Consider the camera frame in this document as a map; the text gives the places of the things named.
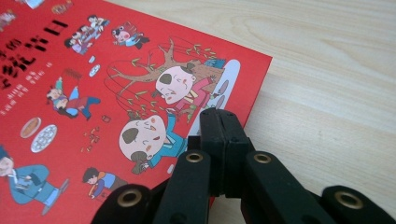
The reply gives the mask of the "red picture book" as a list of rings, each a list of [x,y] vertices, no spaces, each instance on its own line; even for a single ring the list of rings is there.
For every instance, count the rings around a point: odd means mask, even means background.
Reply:
[[[0,224],[91,224],[156,187],[203,110],[248,119],[270,63],[106,0],[0,0]]]

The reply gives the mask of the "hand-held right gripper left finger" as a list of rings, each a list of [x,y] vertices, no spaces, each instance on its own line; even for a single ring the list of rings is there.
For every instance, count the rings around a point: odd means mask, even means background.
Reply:
[[[223,187],[225,135],[222,110],[200,114],[200,135],[177,160],[152,224],[207,224],[209,200]]]

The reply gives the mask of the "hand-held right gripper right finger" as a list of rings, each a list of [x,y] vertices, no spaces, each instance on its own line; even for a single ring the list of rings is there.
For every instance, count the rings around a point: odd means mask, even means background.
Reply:
[[[273,154],[257,151],[237,116],[218,112],[225,137],[224,193],[249,224],[336,224]]]

